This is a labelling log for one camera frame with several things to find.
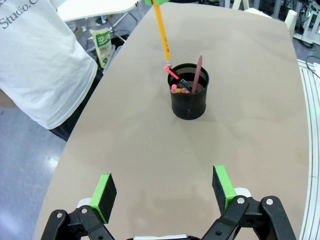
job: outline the blue floor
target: blue floor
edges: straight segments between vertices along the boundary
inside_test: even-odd
[[[136,9],[133,14],[140,19]],[[130,17],[119,26],[130,31],[134,27]],[[293,45],[298,59],[320,56],[320,46],[309,51],[295,39]],[[32,239],[65,144],[19,109],[0,107],[0,240]]]

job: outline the black pants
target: black pants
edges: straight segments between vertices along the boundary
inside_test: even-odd
[[[100,71],[97,71],[96,76],[92,82],[92,85],[88,93],[86,94],[85,98],[83,99],[83,101],[80,103],[77,109],[72,113],[72,115],[67,120],[65,120],[60,126],[57,126],[56,128],[50,130],[52,133],[62,138],[63,140],[68,141],[70,134],[72,133],[72,130],[74,129],[82,111],[87,105],[87,102],[89,101],[91,95],[94,93],[102,77],[103,77],[103,74]]]

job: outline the yellow pencil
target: yellow pencil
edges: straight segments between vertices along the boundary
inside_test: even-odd
[[[165,26],[164,26],[164,23],[163,23],[162,17],[161,17],[160,7],[159,7],[159,5],[156,4],[156,0],[153,0],[152,4],[154,7],[156,20],[158,22],[158,26],[159,26],[159,30],[160,30],[160,34],[161,34],[166,64],[169,67],[171,67],[171,57],[170,57],[170,52],[169,52],[169,46],[168,46],[168,42],[167,42],[167,38],[166,38]]]

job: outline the t-shirt sleeve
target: t-shirt sleeve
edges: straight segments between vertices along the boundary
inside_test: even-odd
[[[60,7],[61,4],[63,4],[66,0],[49,0],[51,5],[57,9],[58,7]]]

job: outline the pink pencil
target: pink pencil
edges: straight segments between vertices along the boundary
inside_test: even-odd
[[[202,67],[202,55],[200,55],[199,60],[198,60],[198,64],[196,65],[193,86],[192,86],[192,91],[191,91],[192,94],[195,94],[197,91],[201,67]]]

